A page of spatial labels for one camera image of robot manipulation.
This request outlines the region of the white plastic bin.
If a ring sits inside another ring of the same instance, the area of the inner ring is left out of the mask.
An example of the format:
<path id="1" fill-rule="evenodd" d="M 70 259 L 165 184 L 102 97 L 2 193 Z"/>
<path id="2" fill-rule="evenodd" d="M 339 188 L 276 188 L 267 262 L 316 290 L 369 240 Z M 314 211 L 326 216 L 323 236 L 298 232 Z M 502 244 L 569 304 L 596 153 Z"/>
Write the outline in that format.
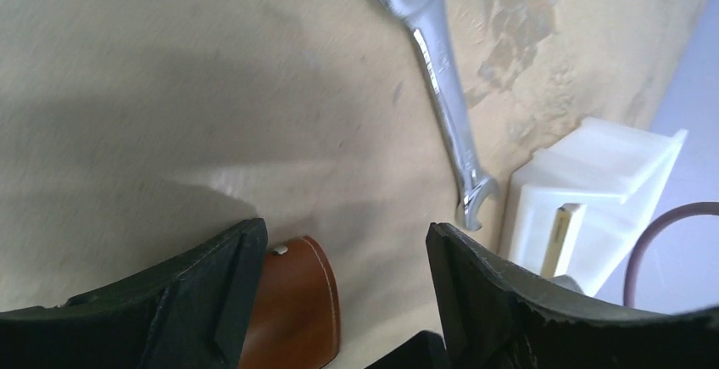
<path id="1" fill-rule="evenodd" d="M 499 255 L 541 276 L 556 210 L 586 204 L 566 275 L 594 296 L 651 222 L 687 135 L 582 120 L 511 174 Z"/>

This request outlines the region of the brown leather card holder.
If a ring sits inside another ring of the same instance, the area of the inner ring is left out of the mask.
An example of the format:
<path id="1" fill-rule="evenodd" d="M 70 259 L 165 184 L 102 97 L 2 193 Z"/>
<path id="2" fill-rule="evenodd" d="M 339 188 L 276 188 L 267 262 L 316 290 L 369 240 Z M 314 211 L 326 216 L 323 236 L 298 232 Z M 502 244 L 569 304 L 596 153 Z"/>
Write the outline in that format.
<path id="1" fill-rule="evenodd" d="M 341 346 L 336 279 L 311 237 L 276 245 L 265 256 L 240 368 L 323 368 Z"/>

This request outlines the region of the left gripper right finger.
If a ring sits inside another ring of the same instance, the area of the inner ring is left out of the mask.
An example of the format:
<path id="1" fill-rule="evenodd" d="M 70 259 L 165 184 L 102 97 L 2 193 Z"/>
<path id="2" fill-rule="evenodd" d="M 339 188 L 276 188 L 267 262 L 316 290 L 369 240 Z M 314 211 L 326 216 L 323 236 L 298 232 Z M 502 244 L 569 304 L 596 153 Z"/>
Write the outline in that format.
<path id="1" fill-rule="evenodd" d="M 426 249 L 453 368 L 715 368 L 718 310 L 664 315 L 563 288 L 448 223 Z"/>

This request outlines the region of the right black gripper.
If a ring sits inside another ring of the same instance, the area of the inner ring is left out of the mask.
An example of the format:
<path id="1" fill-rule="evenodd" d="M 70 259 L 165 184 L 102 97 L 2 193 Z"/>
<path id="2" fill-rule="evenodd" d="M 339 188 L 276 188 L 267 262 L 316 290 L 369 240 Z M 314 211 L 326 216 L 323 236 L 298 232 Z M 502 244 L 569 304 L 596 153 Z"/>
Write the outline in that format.
<path id="1" fill-rule="evenodd" d="M 443 338 L 420 331 L 366 369 L 449 369 Z"/>

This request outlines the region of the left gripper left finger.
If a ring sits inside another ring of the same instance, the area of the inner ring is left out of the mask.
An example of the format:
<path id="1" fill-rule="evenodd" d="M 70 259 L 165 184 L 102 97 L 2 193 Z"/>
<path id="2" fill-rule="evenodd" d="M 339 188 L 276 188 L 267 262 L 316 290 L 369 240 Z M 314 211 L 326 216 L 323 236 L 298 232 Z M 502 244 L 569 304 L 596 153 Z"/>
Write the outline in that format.
<path id="1" fill-rule="evenodd" d="M 4 368 L 235 368 L 267 246 L 241 221 L 166 261 L 55 307 L 1 315 Z"/>

